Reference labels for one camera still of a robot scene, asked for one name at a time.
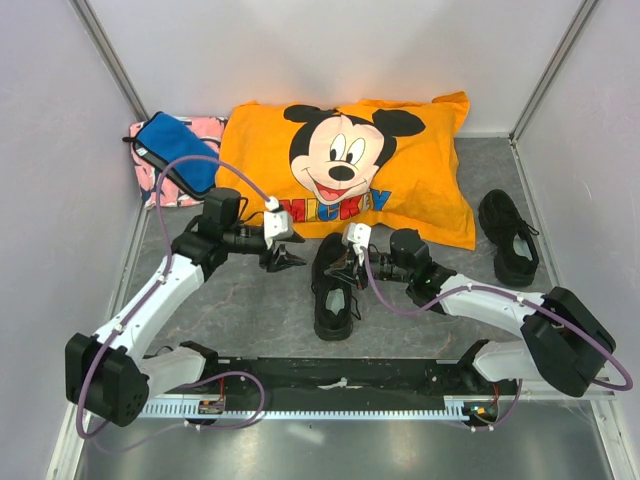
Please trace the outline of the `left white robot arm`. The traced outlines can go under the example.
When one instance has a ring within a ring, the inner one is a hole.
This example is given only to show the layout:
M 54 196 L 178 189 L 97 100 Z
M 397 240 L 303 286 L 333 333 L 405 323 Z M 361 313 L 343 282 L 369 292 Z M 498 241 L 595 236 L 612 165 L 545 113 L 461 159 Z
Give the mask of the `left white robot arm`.
M 167 354 L 146 357 L 152 340 L 177 308 L 232 254 L 254 255 L 275 273 L 304 265 L 286 250 L 302 242 L 292 216 L 271 197 L 260 225 L 240 218 L 241 195 L 214 188 L 195 216 L 171 243 L 156 272 L 129 303 L 93 335 L 75 334 L 65 347 L 67 399 L 80 414 L 91 412 L 120 427 L 129 425 L 147 401 L 189 385 L 208 393 L 219 369 L 211 350 L 186 342 Z

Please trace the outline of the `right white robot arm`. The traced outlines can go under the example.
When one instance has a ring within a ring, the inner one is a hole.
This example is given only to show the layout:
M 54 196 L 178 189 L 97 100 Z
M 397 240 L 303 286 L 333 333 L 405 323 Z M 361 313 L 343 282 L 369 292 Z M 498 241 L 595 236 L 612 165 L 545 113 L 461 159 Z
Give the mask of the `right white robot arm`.
M 359 289 L 400 282 L 414 313 L 465 317 L 513 335 L 508 342 L 480 340 L 467 350 L 457 371 L 465 391 L 481 393 L 503 380 L 544 381 L 581 397 L 613 362 L 613 338 L 571 291 L 518 292 L 477 282 L 435 262 L 415 230 L 394 231 L 385 252 L 370 236 L 370 227 L 350 224 L 342 236 L 346 251 L 326 274 Z

